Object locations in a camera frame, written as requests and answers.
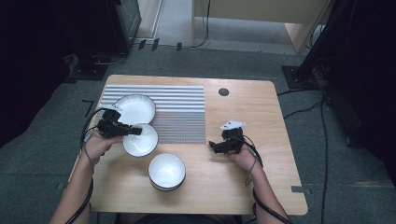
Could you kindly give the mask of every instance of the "gray carpet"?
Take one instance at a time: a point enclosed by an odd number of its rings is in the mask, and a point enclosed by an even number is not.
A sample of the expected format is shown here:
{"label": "gray carpet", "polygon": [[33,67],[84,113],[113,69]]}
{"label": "gray carpet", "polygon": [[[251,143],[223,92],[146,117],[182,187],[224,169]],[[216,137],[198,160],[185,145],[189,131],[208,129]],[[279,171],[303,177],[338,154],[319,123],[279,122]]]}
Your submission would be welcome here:
{"label": "gray carpet", "polygon": [[[281,65],[300,65],[304,56],[211,49],[159,47],[132,49],[112,74],[213,77],[270,80],[276,91],[288,86]],[[100,96],[103,81],[63,84],[37,114],[30,128],[0,149],[0,223],[47,223],[78,154],[78,139],[89,104]],[[320,91],[279,96],[283,115],[320,102]],[[324,223],[396,223],[396,190],[383,163],[364,148],[349,148],[338,119],[328,105],[323,115],[329,140],[329,181]],[[320,107],[285,120],[309,211],[291,216],[294,223],[320,223],[325,176],[325,136]],[[101,214],[100,223],[114,223],[114,214]],[[92,223],[96,214],[92,214]]]}

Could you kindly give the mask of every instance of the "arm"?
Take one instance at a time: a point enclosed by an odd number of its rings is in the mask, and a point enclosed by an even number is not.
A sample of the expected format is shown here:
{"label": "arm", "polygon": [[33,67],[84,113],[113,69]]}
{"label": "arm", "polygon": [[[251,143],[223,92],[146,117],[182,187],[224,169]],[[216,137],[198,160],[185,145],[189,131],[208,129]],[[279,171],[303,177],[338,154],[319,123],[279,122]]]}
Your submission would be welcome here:
{"label": "arm", "polygon": [[[249,171],[251,169],[251,177],[253,179],[254,189],[260,201],[266,206],[276,211],[282,217],[289,219],[282,205],[277,200],[271,185],[268,181],[267,175],[265,174],[262,166],[255,162],[255,158],[250,153],[248,146],[243,145],[241,151],[238,154],[228,154],[230,160],[235,161],[241,168]],[[277,218],[263,210],[261,207],[256,205],[257,220],[258,223],[282,223]]]}
{"label": "arm", "polygon": [[[113,144],[121,140],[122,137],[104,139],[99,132],[94,131],[92,133],[92,137],[85,145],[92,164],[87,154],[82,151],[70,178],[70,182],[49,223],[65,223],[76,213],[87,197],[93,175],[92,166],[99,162],[100,157],[104,155]],[[90,207],[87,205],[74,223],[89,223],[89,214]]]}

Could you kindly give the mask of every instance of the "wooden table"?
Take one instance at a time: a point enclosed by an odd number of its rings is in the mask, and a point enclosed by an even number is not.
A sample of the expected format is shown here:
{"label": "wooden table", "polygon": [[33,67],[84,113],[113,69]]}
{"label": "wooden table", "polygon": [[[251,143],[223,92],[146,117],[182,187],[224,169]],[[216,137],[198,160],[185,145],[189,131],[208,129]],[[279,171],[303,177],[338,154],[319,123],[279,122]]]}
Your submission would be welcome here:
{"label": "wooden table", "polygon": [[[291,190],[291,186],[300,187],[301,181],[272,82],[113,75],[106,84],[204,86],[206,140],[221,142],[221,125],[230,119],[244,121],[244,135],[260,152],[286,212],[307,212],[304,194]],[[230,94],[219,95],[221,88]],[[174,191],[162,192],[150,185],[149,162],[161,153],[176,154],[186,164],[186,179]],[[215,154],[208,144],[159,144],[143,158],[130,156],[117,144],[96,165],[92,211],[248,215],[253,199],[252,185],[245,186],[246,177],[247,172],[223,154]]]}
{"label": "wooden table", "polygon": [[[194,18],[206,17],[208,1],[193,1],[192,44],[194,44]],[[294,49],[297,53],[301,53],[309,36],[320,23],[324,24],[331,9],[332,0],[216,0],[210,2],[209,17],[284,22]]]}

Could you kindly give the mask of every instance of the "white ceramic bowl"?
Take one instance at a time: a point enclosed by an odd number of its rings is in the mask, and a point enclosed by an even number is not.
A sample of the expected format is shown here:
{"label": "white ceramic bowl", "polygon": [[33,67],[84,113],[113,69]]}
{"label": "white ceramic bowl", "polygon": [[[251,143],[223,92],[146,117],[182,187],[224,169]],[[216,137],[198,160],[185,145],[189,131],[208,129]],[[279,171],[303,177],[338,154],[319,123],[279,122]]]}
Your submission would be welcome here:
{"label": "white ceramic bowl", "polygon": [[154,102],[142,94],[124,96],[114,106],[122,109],[119,122],[124,124],[150,123],[155,116]]}
{"label": "white ceramic bowl", "polygon": [[184,162],[173,154],[160,154],[149,163],[148,176],[154,188],[162,191],[177,189],[186,176]]}
{"label": "white ceramic bowl", "polygon": [[123,139],[125,150],[132,156],[143,157],[154,151],[158,145],[157,131],[149,124],[136,124],[136,128],[141,128],[140,135],[129,134]]}

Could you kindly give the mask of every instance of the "human hand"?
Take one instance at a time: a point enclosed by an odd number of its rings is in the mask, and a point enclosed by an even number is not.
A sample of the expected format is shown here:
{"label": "human hand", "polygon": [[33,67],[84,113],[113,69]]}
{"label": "human hand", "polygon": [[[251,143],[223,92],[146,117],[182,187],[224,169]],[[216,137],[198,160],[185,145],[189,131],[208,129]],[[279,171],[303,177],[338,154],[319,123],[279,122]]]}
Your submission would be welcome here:
{"label": "human hand", "polygon": [[103,156],[113,144],[120,143],[123,140],[123,136],[116,136],[109,139],[105,139],[102,135],[99,134],[99,131],[94,130],[92,132],[91,138],[85,144],[85,148],[87,153],[92,161],[92,165],[96,165],[100,157]]}
{"label": "human hand", "polygon": [[242,145],[241,151],[238,154],[227,153],[227,156],[230,160],[234,161],[238,166],[247,171],[252,168],[252,165],[255,164],[255,160],[257,160],[251,154],[250,149],[246,144]]}

